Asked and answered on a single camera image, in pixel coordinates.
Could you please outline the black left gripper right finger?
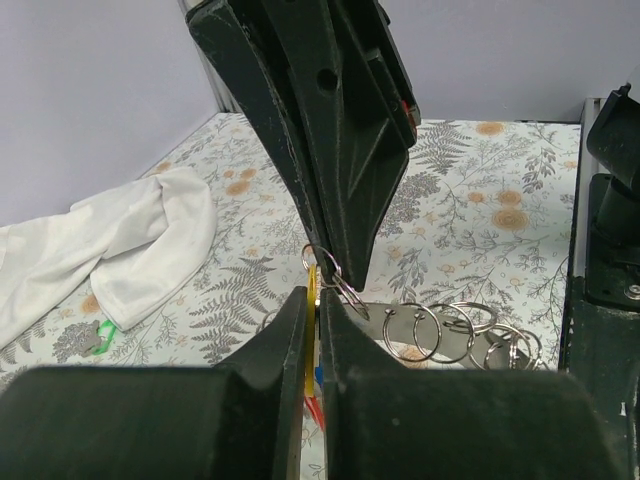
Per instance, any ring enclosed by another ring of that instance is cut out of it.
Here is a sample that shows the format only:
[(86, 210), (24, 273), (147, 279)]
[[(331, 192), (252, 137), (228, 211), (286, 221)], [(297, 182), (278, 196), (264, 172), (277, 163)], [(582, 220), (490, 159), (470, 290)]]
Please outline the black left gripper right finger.
[(555, 372), (409, 369), (320, 303), (330, 479), (619, 479), (585, 390)]

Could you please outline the white crumpled cloth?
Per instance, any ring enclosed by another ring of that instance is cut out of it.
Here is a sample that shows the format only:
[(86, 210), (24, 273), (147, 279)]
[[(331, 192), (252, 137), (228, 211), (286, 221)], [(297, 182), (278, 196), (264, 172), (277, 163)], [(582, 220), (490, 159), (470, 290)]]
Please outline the white crumpled cloth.
[(181, 167), (104, 191), (65, 214), (1, 229), (1, 344), (89, 282), (121, 331), (201, 268), (217, 229), (209, 185)]

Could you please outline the grey left corner post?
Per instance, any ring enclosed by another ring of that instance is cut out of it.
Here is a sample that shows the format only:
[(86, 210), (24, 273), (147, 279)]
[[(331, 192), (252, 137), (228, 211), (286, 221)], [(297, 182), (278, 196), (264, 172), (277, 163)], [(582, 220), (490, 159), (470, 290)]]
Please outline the grey left corner post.
[(223, 112), (241, 112), (233, 85), (242, 70), (244, 33), (233, 1), (185, 1), (185, 23), (202, 62), (218, 106)]

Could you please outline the white disc with keyrings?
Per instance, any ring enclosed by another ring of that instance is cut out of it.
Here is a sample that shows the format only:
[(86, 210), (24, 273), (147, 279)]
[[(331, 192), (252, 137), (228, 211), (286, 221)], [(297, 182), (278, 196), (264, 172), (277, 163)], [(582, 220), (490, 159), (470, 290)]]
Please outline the white disc with keyrings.
[(339, 264), (330, 281), (318, 274), (318, 288), (337, 291), (348, 318), (386, 353), (410, 368), (537, 371), (547, 367), (542, 342), (533, 332), (502, 322), (488, 305), (456, 301), (365, 303), (341, 278)]

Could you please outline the green tagged key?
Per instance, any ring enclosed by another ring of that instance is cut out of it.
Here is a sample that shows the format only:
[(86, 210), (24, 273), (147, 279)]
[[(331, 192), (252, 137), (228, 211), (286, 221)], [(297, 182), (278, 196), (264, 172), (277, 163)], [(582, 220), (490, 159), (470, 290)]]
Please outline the green tagged key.
[(89, 330), (86, 342), (82, 347), (82, 356), (102, 355), (108, 351), (117, 327), (111, 320), (94, 321)]

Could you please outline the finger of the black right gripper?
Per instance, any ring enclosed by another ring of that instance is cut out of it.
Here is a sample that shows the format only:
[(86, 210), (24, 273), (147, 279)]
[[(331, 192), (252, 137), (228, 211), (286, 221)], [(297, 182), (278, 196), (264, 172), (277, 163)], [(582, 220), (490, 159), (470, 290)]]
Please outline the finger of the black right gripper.
[(375, 236), (417, 140), (418, 109), (377, 1), (267, 1), (289, 64), (312, 241), (363, 290)]
[(261, 1), (204, 1), (189, 32), (255, 130), (310, 242), (330, 247), (289, 63)]

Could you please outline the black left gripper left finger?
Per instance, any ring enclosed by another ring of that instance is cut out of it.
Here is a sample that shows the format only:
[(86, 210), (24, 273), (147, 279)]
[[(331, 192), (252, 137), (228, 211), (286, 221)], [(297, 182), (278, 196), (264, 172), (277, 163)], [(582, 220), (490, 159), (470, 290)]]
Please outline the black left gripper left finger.
[(1, 396), (5, 479), (295, 479), (307, 291), (213, 367), (33, 368)]

